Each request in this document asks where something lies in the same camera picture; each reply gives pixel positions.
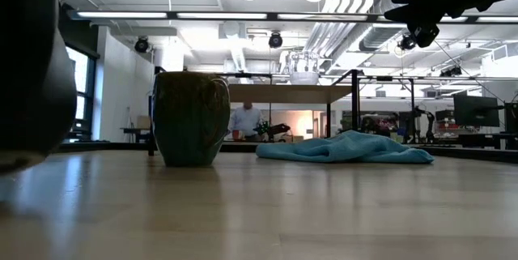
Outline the black monitor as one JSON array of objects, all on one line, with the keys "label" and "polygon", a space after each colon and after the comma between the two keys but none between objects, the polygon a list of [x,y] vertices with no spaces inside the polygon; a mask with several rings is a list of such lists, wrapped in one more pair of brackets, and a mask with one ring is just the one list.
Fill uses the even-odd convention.
[{"label": "black monitor", "polygon": [[454,118],[460,126],[499,127],[499,104],[496,98],[455,95]]}]

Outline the black aluminium table frame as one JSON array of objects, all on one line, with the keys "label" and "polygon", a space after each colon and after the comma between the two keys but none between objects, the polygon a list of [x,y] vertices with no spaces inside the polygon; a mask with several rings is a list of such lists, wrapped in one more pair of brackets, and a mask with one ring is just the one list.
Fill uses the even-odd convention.
[{"label": "black aluminium table frame", "polygon": [[[231,143],[224,142],[221,152],[254,153],[259,143]],[[481,148],[463,147],[433,147],[427,145],[411,145],[417,149],[423,149],[433,156],[443,156],[467,160],[482,160],[518,165],[518,151],[516,150],[488,150]],[[110,142],[86,142],[86,143],[62,143],[53,153],[83,152],[83,151],[145,151],[148,145],[145,143],[110,143]]]}]

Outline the dark background desk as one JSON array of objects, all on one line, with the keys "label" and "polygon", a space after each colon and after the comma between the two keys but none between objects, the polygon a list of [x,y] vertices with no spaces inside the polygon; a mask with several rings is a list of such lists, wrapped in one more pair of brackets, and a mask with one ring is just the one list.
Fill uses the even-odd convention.
[{"label": "dark background desk", "polygon": [[66,136],[66,139],[90,141],[91,135],[91,122],[84,119],[76,119],[73,122],[73,125]]}]

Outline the silver ventilation duct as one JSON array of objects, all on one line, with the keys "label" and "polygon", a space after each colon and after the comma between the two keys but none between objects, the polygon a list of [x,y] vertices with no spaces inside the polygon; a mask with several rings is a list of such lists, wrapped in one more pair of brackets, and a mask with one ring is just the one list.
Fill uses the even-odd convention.
[{"label": "silver ventilation duct", "polygon": [[[391,0],[377,0],[373,6],[373,13],[383,14],[396,7]],[[405,25],[392,23],[372,23],[371,27],[365,32],[364,37],[359,41],[359,50],[363,52],[374,52],[379,50],[396,36]]]}]

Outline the wooden shelf with black legs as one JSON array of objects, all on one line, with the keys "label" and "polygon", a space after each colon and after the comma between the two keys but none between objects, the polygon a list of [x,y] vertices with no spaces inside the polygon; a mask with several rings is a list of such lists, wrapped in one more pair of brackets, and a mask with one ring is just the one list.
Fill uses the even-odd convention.
[{"label": "wooden shelf with black legs", "polygon": [[153,156],[159,149],[158,130],[159,105],[168,106],[174,95],[189,101],[197,101],[198,97],[208,97],[203,106],[215,103],[222,106],[223,111],[216,117],[223,119],[230,115],[230,103],[249,100],[268,104],[325,104],[331,110],[331,104],[340,98],[352,95],[353,118],[359,111],[359,72],[348,70],[329,86],[317,85],[281,85],[281,84],[229,84],[227,77],[234,78],[268,78],[274,75],[266,73],[202,73],[192,71],[156,72],[152,95],[149,97],[151,117],[151,134],[147,143],[147,152]]}]

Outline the dark mug with green inside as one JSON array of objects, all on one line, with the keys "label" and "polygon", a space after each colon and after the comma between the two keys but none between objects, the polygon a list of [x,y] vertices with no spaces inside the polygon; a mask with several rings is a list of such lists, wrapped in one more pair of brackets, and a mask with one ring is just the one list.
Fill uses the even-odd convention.
[{"label": "dark mug with green inside", "polygon": [[155,141],[168,167],[206,167],[218,154],[231,115],[227,80],[197,72],[155,76]]}]

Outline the teal cloth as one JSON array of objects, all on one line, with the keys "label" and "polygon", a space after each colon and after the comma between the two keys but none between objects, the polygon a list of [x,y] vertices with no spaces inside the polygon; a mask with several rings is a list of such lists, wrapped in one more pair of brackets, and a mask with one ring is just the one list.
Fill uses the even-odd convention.
[{"label": "teal cloth", "polygon": [[431,164],[427,151],[398,143],[378,134],[348,130],[329,139],[307,139],[297,143],[262,143],[256,155],[263,159],[309,163]]}]

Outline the window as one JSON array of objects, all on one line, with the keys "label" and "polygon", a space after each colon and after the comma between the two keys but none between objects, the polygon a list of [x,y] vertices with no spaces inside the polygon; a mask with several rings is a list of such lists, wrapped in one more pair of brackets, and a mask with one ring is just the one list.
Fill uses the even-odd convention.
[{"label": "window", "polygon": [[[96,60],[90,55],[87,55],[69,46],[66,47],[66,51],[74,65],[74,78],[77,92],[77,102],[74,120],[84,119],[90,121],[92,132],[94,90],[96,84]],[[71,143],[86,142],[76,139],[68,140]]]}]

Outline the person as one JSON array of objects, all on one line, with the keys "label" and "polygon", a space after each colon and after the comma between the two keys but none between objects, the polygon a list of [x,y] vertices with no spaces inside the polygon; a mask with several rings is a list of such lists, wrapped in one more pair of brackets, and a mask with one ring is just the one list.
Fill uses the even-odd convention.
[{"label": "person", "polygon": [[261,136],[255,128],[262,122],[261,111],[253,106],[252,102],[245,101],[241,107],[235,109],[230,116],[229,131],[238,130],[249,142],[258,142]]}]

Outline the brown olive ceramic mug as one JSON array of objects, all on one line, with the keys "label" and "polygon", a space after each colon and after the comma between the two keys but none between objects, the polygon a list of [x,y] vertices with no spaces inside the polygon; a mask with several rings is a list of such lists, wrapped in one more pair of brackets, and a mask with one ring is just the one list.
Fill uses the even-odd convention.
[{"label": "brown olive ceramic mug", "polygon": [[43,162],[74,122],[59,15],[58,0],[0,0],[0,176]]}]

